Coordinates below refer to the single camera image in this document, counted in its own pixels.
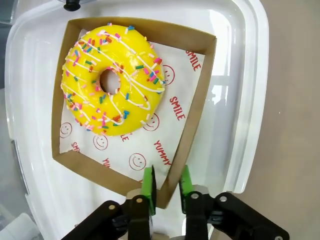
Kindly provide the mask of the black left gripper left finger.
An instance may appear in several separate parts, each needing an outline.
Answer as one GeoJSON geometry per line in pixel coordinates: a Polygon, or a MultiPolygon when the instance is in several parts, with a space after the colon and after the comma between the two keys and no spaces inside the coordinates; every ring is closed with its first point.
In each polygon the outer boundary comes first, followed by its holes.
{"type": "Polygon", "coordinates": [[[127,193],[119,204],[107,200],[63,237],[64,240],[152,239],[152,216],[156,214],[157,184],[154,167],[144,169],[141,188],[127,193]]]}

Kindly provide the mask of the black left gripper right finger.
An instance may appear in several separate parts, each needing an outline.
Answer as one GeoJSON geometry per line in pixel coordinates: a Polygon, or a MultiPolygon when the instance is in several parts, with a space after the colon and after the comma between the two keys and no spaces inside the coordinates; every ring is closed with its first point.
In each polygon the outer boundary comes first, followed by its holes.
{"type": "Polygon", "coordinates": [[[288,240],[289,233],[230,192],[216,197],[193,185],[188,166],[179,181],[181,208],[186,215],[185,240],[208,240],[208,224],[232,240],[288,240]]]}

